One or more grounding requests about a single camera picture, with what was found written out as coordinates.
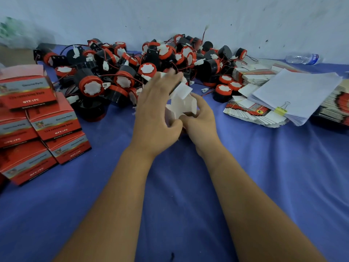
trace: clear water bottle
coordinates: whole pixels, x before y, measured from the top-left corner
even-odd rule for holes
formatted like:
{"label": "clear water bottle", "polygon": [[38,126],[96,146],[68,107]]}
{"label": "clear water bottle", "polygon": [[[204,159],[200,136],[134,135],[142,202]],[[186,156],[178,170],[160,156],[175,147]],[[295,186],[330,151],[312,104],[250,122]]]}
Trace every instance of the clear water bottle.
{"label": "clear water bottle", "polygon": [[321,63],[324,59],[319,54],[293,52],[287,55],[285,60],[288,63],[315,65]]}

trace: forearm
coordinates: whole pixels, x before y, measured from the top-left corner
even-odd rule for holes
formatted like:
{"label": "forearm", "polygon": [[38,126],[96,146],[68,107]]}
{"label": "forearm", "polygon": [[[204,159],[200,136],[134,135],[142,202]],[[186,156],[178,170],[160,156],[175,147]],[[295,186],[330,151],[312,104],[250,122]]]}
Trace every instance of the forearm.
{"label": "forearm", "polygon": [[[136,164],[128,159],[137,157]],[[108,184],[55,261],[133,261],[152,158],[127,148]]]}
{"label": "forearm", "polygon": [[203,158],[240,261],[325,261],[220,142]]}

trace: person's right hand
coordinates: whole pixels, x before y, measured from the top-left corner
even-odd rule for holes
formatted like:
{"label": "person's right hand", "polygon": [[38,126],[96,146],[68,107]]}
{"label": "person's right hand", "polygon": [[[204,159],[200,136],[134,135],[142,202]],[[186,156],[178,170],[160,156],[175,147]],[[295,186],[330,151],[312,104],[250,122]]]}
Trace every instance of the person's right hand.
{"label": "person's right hand", "polygon": [[198,154],[203,157],[213,145],[219,145],[220,140],[212,109],[201,96],[195,93],[191,93],[191,95],[196,98],[200,110],[195,117],[181,115],[179,119],[183,122],[183,127],[195,144]]}

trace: blue fabric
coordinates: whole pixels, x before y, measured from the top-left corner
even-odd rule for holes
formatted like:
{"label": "blue fabric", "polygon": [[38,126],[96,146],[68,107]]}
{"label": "blue fabric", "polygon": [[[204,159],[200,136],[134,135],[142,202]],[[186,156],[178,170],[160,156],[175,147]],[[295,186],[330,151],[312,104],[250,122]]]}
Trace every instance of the blue fabric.
{"label": "blue fabric", "polygon": [[[304,66],[312,72],[345,65]],[[56,80],[52,70],[51,79]],[[194,85],[201,93],[201,85]],[[212,107],[222,143],[249,176],[329,261],[349,257],[349,136],[307,122],[278,129]],[[1,261],[50,261],[106,185],[131,140],[131,106],[110,106],[95,123],[80,119],[92,150],[23,187],[0,195]],[[136,261],[237,261],[233,242],[203,160],[186,136],[154,161],[146,183]]]}

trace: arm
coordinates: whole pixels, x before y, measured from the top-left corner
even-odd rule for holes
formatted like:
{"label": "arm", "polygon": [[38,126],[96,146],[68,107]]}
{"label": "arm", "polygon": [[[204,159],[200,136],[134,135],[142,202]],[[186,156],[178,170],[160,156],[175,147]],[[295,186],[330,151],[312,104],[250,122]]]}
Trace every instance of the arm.
{"label": "arm", "polygon": [[[182,122],[165,123],[165,106],[171,89],[182,73],[171,70],[164,78],[157,73],[139,96],[131,144],[101,195],[55,258],[70,261],[133,261],[141,223],[144,190],[154,158],[171,146],[182,130]],[[136,158],[130,164],[129,158]]]}
{"label": "arm", "polygon": [[325,261],[221,144],[213,112],[198,96],[197,118],[181,116],[216,189],[240,261]]}

